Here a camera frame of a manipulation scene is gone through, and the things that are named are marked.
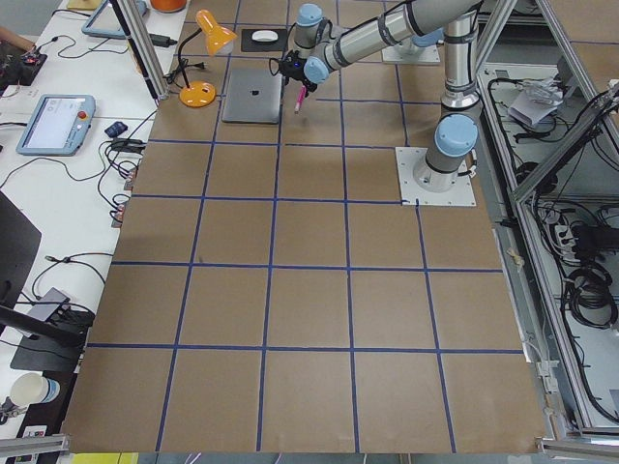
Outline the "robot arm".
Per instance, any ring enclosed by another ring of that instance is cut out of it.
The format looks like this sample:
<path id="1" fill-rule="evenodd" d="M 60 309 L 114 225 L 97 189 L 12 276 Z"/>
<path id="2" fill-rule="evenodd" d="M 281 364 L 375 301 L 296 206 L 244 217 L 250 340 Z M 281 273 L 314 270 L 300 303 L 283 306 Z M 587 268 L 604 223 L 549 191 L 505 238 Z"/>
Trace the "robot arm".
<path id="1" fill-rule="evenodd" d="M 443 42 L 444 29 L 439 28 L 423 36 L 413 36 L 382 51 L 384 62 L 401 64 L 429 64 L 440 62 L 438 45 Z"/>
<path id="2" fill-rule="evenodd" d="M 387 50 L 412 55 L 428 45 L 441 48 L 441 64 L 406 67 L 418 78 L 414 89 L 439 98 L 442 109 L 433 139 L 412 170 L 415 183 L 443 193 L 457 180 L 473 150 L 478 127 L 473 110 L 479 101 L 476 83 L 478 1 L 400 1 L 351 28 L 340 28 L 312 3 L 297 13 L 293 43 L 277 64 L 285 80 L 313 92 L 328 77 L 373 54 Z"/>

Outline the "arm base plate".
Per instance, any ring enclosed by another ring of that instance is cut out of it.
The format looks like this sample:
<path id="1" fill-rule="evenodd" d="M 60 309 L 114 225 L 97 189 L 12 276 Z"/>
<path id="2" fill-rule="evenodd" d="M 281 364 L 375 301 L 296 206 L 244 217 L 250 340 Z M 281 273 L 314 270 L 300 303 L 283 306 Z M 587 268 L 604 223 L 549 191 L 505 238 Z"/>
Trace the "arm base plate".
<path id="1" fill-rule="evenodd" d="M 400 202 L 408 206 L 476 207 L 473 174 L 463 160 L 454 173 L 431 171 L 425 147 L 396 147 Z"/>
<path id="2" fill-rule="evenodd" d="M 414 44 L 407 46 L 394 45 L 381 51 L 382 61 L 389 64 L 438 66 L 441 62 L 438 47 L 432 44 L 419 47 Z"/>

